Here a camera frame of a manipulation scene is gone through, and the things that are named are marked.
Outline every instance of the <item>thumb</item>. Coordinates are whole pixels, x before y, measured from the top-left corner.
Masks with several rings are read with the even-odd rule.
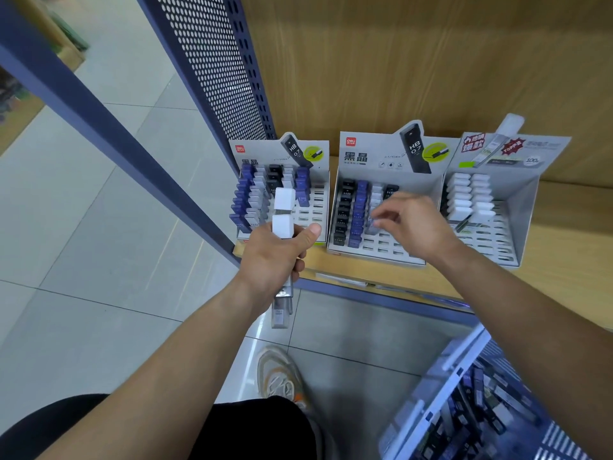
[[[296,256],[300,255],[304,250],[311,248],[319,234],[321,234],[321,226],[317,223],[312,223],[293,238],[291,242],[295,246]]]
[[[400,235],[400,224],[396,223],[395,221],[387,218],[376,219],[375,227],[380,227],[381,229],[389,232],[394,236],[394,239],[398,240],[398,236]]]

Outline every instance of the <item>black pants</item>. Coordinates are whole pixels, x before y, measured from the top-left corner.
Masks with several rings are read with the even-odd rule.
[[[0,459],[33,460],[87,415],[107,394],[77,395],[28,415],[0,436]],[[283,397],[213,405],[190,460],[264,457],[316,459],[307,417]]]

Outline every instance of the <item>sneaker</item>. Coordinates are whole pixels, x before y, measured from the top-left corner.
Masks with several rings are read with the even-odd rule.
[[[263,399],[280,395],[294,402],[302,411],[311,411],[311,404],[305,398],[300,372],[289,355],[279,347],[271,345],[260,352],[257,389]]]

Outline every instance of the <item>person's right arm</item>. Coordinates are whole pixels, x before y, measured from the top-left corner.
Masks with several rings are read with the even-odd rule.
[[[611,458],[613,334],[464,245],[428,197],[396,193],[372,215],[456,288],[571,439]]]

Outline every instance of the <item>green sticker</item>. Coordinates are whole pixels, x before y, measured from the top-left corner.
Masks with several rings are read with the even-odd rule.
[[[318,146],[308,146],[304,150],[304,156],[309,161],[319,161],[324,157],[324,151]]]
[[[443,142],[434,142],[428,145],[422,153],[422,158],[428,163],[438,163],[449,156],[449,147]]]

